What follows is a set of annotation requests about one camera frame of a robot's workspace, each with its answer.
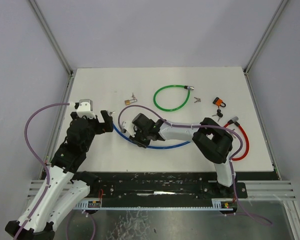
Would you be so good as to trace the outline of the orange padlock with keys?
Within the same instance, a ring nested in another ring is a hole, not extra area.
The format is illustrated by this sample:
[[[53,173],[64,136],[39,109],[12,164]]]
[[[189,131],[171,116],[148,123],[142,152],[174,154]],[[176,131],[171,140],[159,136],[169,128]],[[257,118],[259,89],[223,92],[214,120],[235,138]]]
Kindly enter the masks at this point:
[[[219,97],[216,97],[213,101],[212,101],[212,103],[214,104],[214,105],[216,105],[218,108],[225,108],[227,105],[226,105],[226,103],[221,99],[221,98],[219,98]]]

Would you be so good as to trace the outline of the green cable lock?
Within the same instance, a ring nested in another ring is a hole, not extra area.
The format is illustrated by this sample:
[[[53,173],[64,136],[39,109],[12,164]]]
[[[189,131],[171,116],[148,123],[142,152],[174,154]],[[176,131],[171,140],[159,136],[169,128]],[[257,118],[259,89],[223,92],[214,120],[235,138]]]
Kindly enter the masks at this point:
[[[194,87],[171,84],[159,88],[153,95],[153,104],[163,112],[175,112],[182,109],[189,101]]]

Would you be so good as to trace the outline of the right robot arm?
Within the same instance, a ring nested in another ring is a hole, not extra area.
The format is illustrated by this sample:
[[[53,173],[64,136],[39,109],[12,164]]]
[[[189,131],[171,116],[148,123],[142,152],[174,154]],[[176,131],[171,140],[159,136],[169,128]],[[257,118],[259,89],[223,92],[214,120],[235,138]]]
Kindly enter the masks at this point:
[[[123,129],[137,146],[147,148],[152,141],[180,140],[196,145],[203,156],[214,164],[217,189],[230,197],[236,191],[228,155],[233,149],[233,137],[220,129],[217,122],[206,117],[200,123],[177,123],[165,119],[153,121],[139,113],[132,121],[124,121]]]

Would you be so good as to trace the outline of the green lock key bunch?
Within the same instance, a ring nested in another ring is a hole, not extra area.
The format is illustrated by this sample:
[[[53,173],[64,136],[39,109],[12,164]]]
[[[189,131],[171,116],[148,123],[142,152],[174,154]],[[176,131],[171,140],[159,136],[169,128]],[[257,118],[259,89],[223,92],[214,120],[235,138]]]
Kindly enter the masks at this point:
[[[194,103],[200,103],[201,102],[201,99],[199,97],[194,97],[195,101]]]

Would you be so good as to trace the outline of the brass padlock with key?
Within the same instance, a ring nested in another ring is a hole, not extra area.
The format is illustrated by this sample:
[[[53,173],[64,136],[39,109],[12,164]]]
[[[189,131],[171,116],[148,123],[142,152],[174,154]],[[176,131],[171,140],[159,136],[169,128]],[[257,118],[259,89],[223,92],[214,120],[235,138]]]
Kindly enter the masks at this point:
[[[126,106],[128,106],[128,105],[131,105],[131,104],[136,103],[137,101],[138,101],[138,100],[137,100],[136,98],[127,99],[127,100],[124,101],[124,104],[125,104]]]

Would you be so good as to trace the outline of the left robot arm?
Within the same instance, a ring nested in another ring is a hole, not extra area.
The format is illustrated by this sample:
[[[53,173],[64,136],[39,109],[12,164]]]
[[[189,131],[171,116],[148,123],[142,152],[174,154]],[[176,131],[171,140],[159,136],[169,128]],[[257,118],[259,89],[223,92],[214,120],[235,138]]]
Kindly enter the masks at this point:
[[[77,172],[87,158],[96,135],[113,132],[111,114],[102,110],[103,122],[93,112],[71,113],[66,137],[55,152],[46,178],[33,201],[5,231],[15,240],[51,240],[64,218],[85,197],[101,192],[99,178],[93,173]]]

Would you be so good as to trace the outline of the red cable lock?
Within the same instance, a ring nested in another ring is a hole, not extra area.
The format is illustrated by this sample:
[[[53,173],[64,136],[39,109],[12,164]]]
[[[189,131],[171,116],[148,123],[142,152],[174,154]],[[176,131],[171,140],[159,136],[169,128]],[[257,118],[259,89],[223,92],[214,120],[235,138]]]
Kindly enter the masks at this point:
[[[228,120],[227,123],[223,127],[227,128],[231,125],[235,125],[237,127],[237,129],[239,130],[239,132],[241,133],[242,137],[243,137],[242,141],[243,141],[244,152],[242,153],[241,156],[235,157],[235,158],[232,159],[234,162],[238,162],[238,161],[241,161],[241,160],[243,160],[244,158],[247,157],[247,155],[250,151],[250,141],[249,141],[247,133],[245,132],[245,130],[243,129],[243,127],[239,123],[239,118],[237,116],[234,116],[233,118]]]

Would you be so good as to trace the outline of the black padlock keys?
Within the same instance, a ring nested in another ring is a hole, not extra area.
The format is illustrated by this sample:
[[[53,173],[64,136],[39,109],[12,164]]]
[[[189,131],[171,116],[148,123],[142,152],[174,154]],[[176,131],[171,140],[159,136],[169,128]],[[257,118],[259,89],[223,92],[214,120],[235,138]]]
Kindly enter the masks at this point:
[[[214,115],[212,115],[212,117],[216,117],[217,118],[217,122],[220,121],[220,119],[224,116],[224,114],[222,113],[221,109],[217,109],[216,113]]]

